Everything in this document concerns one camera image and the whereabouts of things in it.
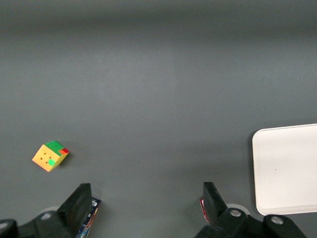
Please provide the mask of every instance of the rubik's cube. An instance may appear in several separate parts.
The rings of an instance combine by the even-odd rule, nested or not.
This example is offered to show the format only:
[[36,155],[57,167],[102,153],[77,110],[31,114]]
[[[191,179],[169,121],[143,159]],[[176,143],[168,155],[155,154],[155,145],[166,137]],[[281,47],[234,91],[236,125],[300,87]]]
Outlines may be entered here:
[[56,140],[42,145],[32,161],[47,172],[55,169],[69,154],[69,151]]

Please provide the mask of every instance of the white tray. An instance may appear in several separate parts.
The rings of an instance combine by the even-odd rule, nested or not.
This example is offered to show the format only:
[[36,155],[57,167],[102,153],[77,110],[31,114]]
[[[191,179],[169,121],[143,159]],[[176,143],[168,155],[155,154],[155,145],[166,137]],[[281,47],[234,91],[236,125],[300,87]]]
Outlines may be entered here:
[[317,212],[317,124],[257,131],[253,159],[261,214]]

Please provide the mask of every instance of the dark gray surface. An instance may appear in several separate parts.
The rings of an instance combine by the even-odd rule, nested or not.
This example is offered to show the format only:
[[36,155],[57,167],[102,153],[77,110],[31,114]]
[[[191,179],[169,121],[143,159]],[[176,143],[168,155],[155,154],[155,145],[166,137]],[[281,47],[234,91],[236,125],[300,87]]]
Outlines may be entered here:
[[[262,218],[253,133],[317,121],[315,1],[31,3],[0,5],[0,219],[90,182],[92,238],[191,238],[205,181]],[[52,140],[71,154],[47,173]]]

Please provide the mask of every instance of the metal bolt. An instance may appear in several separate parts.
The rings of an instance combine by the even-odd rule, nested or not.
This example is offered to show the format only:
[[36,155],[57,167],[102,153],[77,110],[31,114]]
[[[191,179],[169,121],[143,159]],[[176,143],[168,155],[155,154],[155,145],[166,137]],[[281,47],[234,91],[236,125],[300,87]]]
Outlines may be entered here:
[[49,218],[51,218],[51,214],[50,213],[45,213],[42,217],[41,217],[41,220],[43,221],[43,220],[47,220],[47,219],[49,219]]
[[8,226],[8,222],[0,223],[0,229],[6,228]]
[[241,212],[239,212],[238,210],[231,210],[230,214],[234,217],[240,217],[241,216]]
[[278,225],[282,225],[284,223],[283,220],[277,216],[271,217],[271,221]]

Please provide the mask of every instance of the green sticker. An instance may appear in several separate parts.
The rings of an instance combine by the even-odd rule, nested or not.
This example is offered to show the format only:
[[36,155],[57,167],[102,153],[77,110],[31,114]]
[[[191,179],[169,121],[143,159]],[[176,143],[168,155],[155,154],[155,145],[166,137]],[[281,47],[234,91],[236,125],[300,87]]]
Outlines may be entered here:
[[51,141],[49,143],[45,144],[50,150],[52,150],[55,154],[61,156],[62,154],[59,152],[59,150],[64,149],[64,147],[59,144],[56,140],[55,141]]
[[54,164],[55,164],[55,161],[52,160],[52,159],[50,159],[50,160],[49,160],[49,165],[50,165],[50,166],[53,166]]

